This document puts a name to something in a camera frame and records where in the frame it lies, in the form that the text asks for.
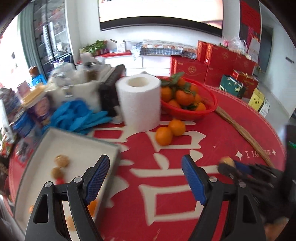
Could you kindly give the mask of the person's right hand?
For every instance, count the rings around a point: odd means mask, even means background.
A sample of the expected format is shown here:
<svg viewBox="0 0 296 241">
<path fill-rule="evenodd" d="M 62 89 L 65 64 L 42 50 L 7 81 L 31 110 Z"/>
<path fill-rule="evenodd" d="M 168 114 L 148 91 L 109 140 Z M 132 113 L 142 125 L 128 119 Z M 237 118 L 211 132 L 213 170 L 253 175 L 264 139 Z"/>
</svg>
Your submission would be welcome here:
<svg viewBox="0 0 296 241">
<path fill-rule="evenodd" d="M 281 217 L 275 220 L 273 223 L 267 223 L 264 225 L 264 231 L 267 241 L 274 241 L 287 225 L 289 219 Z"/>
</svg>

